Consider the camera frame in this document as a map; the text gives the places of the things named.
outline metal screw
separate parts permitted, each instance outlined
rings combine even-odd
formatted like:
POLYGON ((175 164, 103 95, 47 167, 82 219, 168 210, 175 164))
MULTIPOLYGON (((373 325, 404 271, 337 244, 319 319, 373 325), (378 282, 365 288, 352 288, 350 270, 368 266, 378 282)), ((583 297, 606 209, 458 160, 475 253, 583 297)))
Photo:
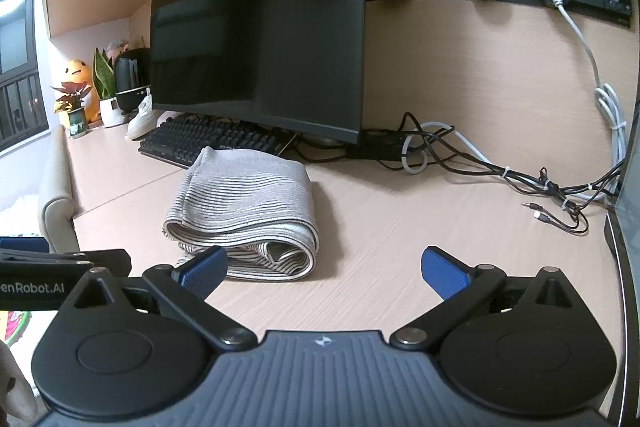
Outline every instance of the metal screw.
POLYGON ((396 339, 406 346, 421 344, 427 339, 427 334, 418 328, 402 328, 396 331, 396 339))
POLYGON ((227 346, 241 346, 251 340, 251 331, 244 328, 231 328, 220 335, 220 340, 227 346))

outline black monitor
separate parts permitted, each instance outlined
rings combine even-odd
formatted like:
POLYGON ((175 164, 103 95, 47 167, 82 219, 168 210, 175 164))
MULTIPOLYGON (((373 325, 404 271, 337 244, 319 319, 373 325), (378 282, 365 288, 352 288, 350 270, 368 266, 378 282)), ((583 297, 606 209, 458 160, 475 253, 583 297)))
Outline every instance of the black monitor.
POLYGON ((622 363, 609 420, 617 427, 640 424, 640 84, 620 176, 620 193, 605 222, 605 238, 620 276, 622 363))
POLYGON ((364 2, 152 0, 153 107, 355 142, 364 2))

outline striped towel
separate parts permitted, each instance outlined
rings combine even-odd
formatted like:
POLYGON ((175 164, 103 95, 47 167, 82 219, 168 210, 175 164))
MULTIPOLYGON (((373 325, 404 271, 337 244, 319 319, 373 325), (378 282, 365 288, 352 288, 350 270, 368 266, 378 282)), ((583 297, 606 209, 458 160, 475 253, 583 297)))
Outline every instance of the striped towel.
POLYGON ((319 239, 305 167, 264 152, 204 148, 167 213, 164 234, 187 253, 225 247, 227 275, 290 281, 316 263, 319 239))

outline white cable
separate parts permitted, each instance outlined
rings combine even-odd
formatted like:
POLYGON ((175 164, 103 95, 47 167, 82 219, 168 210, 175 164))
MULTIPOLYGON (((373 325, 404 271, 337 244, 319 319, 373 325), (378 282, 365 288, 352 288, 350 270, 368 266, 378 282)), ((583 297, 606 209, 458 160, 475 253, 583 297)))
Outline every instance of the white cable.
MULTIPOLYGON (((569 23, 569 26, 578 35, 580 42, 582 43, 584 50, 591 61, 591 67, 593 68, 593 77, 596 82, 596 88, 594 90, 594 97, 596 107, 601 115, 603 115, 609 128, 611 129, 611 163, 612 166, 620 163, 626 156, 626 134, 625 127, 626 121, 622 113, 622 106, 620 105, 620 99, 618 98, 616 91, 609 84, 603 84, 600 81, 600 73, 598 73, 598 65, 596 59, 593 56, 591 48, 587 44, 584 35, 580 31, 580 28, 575 24, 574 20, 569 17, 569 14, 564 9, 562 0, 552 0, 558 11, 562 14, 565 20, 569 23)), ((610 182, 609 187, 613 188, 615 180, 610 182)), ((575 194, 577 198, 581 200, 589 200, 588 194, 575 194)), ((604 194, 598 194, 595 200, 601 200, 605 196, 604 194)))
MULTIPOLYGON (((446 124, 446 123, 442 123, 442 122, 425 122, 425 123, 421 123, 420 124, 421 129, 424 131, 427 129, 427 127, 439 127, 439 128, 443 128, 443 129, 451 129, 451 126, 446 124)), ((486 156, 484 156, 484 154, 482 154, 475 145, 473 145, 471 142, 469 142, 469 140, 467 140, 464 136, 462 136, 462 134, 460 134, 456 129, 453 130, 453 134, 455 134, 458 138, 460 138, 460 140, 469 148, 469 150, 474 154, 474 156, 476 158, 478 158, 479 160, 482 160, 483 162, 486 163, 491 163, 486 156)), ((420 138, 417 135, 412 135, 412 136, 407 136, 406 139, 404 140, 404 143, 402 144, 402 156, 401 156, 401 162, 402 162, 402 167, 404 167, 404 170, 407 171, 409 174, 420 174, 420 172, 424 171, 427 168, 427 162, 428 162, 428 156, 427 153, 425 151, 421 151, 422 152, 422 164, 419 167, 410 167, 409 163, 406 160, 406 154, 407 151, 409 150, 409 145, 411 144, 411 140, 414 138, 420 138)))

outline wooden desk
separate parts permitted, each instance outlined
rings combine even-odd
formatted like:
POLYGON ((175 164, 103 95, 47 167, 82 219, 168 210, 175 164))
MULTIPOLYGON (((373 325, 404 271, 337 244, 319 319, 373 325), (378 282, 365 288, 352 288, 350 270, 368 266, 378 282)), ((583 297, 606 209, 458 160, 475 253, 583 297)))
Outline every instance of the wooden desk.
MULTIPOLYGON (((94 130, 71 143, 74 172, 91 157, 104 174, 98 187, 82 186, 88 174, 76 179, 86 201, 102 203, 85 209, 75 226, 82 249, 125 248, 139 276, 182 255, 162 234, 162 222, 184 171, 140 155, 122 134, 94 130)), ((589 209, 589 235, 574 237, 535 220, 521 206, 529 199, 496 180, 476 182, 435 167, 410 176, 365 161, 307 171, 321 243, 311 276, 291 283, 226 280, 207 299, 258 337, 270 328, 380 329, 388 338, 440 302, 420 275, 425 247, 438 245, 468 265, 492 263, 509 275, 560 267, 621 360, 620 286, 601 208, 589 209)))
POLYGON ((126 134, 126 125, 98 126, 87 137, 67 140, 81 214, 181 170, 139 154, 140 144, 126 134))

